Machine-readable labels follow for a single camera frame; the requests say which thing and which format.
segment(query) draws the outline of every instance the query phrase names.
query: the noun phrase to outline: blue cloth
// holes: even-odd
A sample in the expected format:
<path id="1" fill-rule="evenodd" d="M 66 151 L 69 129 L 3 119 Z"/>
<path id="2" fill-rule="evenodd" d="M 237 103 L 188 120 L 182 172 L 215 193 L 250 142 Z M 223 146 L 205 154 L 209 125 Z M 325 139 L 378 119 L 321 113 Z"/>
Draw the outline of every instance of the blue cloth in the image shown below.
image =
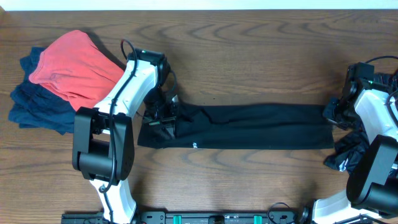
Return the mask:
<path id="1" fill-rule="evenodd" d="M 25 77 L 10 94 L 15 105 L 8 120 L 19 123 L 20 128 L 48 128 L 60 134 L 73 133 L 76 112 L 70 103 L 28 79 L 44 50 L 43 47 L 32 47 L 30 55 L 19 60 Z"/>

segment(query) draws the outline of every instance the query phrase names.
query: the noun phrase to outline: pink fabric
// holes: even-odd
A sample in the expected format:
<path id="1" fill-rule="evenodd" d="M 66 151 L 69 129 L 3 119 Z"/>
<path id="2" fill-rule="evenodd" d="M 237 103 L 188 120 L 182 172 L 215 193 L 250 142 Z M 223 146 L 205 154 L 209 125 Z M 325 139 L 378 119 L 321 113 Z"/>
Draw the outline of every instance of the pink fabric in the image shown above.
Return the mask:
<path id="1" fill-rule="evenodd" d="M 123 75 L 87 34 L 74 30 L 64 34 L 40 54 L 32 83 L 40 84 L 67 100 L 73 109 L 92 108 L 105 98 Z"/>

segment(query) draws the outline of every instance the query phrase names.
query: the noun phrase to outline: wood surface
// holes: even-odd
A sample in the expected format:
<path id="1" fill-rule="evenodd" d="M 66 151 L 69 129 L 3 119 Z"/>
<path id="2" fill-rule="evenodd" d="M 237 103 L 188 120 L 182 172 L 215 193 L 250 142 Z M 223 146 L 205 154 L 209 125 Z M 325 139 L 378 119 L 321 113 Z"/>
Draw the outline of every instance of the wood surface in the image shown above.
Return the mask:
<path id="1" fill-rule="evenodd" d="M 102 207 L 72 168 L 71 134 L 19 129 L 7 120 L 9 94 L 23 77 L 19 59 L 74 29 L 89 33 L 120 66 L 121 38 L 164 52 L 180 97 L 199 105 L 325 104 L 340 93 L 348 65 L 398 55 L 396 11 L 9 12 L 0 24 L 0 223 L 59 223 L 62 213 Z M 392 60 L 375 64 L 378 72 L 397 68 Z M 139 125 L 135 119 L 135 140 Z M 336 140 L 345 134 L 334 131 Z M 345 188 L 347 173 L 323 165 L 332 153 L 136 146 L 129 183 L 140 207 L 299 208 Z"/>

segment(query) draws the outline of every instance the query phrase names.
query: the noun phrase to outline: wooden table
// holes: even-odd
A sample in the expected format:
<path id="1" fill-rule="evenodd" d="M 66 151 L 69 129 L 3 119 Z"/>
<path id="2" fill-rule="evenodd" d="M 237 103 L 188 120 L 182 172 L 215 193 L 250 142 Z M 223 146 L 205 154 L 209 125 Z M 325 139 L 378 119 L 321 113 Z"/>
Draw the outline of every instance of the wooden table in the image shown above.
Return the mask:
<path id="1" fill-rule="evenodd" d="M 348 65 L 398 55 L 396 11 L 10 12 L 0 16 L 0 223 L 59 223 L 62 213 L 98 211 L 90 183 L 73 170 L 72 135 L 19 129 L 7 120 L 19 59 L 80 29 L 112 61 L 127 38 L 164 52 L 180 97 L 199 105 L 325 104 Z M 393 72 L 396 62 L 378 63 Z M 140 121 L 134 120 L 134 139 Z M 335 139 L 346 134 L 335 131 Z M 299 208 L 345 188 L 348 175 L 322 164 L 333 149 L 258 151 L 136 146 L 129 176 L 142 207 L 170 211 Z"/>

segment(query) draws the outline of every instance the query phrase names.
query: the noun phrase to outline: white background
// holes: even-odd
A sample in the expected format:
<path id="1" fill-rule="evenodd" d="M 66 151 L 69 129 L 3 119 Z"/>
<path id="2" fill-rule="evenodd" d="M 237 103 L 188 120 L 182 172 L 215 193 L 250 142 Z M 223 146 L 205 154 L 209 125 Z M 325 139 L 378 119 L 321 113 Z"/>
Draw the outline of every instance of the white background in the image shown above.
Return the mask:
<path id="1" fill-rule="evenodd" d="M 6 11 L 398 9 L 398 0 L 0 0 L 0 6 Z"/>

